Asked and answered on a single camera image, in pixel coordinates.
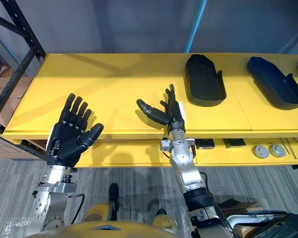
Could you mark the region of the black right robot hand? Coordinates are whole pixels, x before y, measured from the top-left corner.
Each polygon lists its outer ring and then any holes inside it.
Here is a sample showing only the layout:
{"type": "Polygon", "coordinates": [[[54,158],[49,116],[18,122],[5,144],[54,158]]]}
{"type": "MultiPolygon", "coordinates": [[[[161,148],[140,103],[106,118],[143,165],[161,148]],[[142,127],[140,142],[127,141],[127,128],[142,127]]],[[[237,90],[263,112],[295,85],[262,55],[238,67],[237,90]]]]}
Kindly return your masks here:
{"type": "Polygon", "coordinates": [[[170,84],[169,89],[166,89],[165,92],[167,94],[167,103],[160,101],[160,104],[165,108],[165,112],[146,104],[141,99],[137,99],[136,103],[149,119],[161,125],[167,125],[168,132],[172,130],[182,130],[185,132],[185,121],[182,117],[179,103],[175,98],[174,85],[170,84]]]}

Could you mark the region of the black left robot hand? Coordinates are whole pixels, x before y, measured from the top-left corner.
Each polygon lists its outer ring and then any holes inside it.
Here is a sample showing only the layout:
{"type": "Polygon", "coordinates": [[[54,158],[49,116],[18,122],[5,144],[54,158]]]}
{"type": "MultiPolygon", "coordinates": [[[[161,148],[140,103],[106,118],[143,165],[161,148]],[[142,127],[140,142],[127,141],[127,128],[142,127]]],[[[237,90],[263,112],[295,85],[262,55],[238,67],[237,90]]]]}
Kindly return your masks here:
{"type": "Polygon", "coordinates": [[[87,106],[88,103],[83,102],[82,97],[69,94],[59,121],[49,135],[45,155],[48,166],[75,167],[81,154],[100,136],[104,129],[101,123],[86,130],[92,113],[87,106]]]}

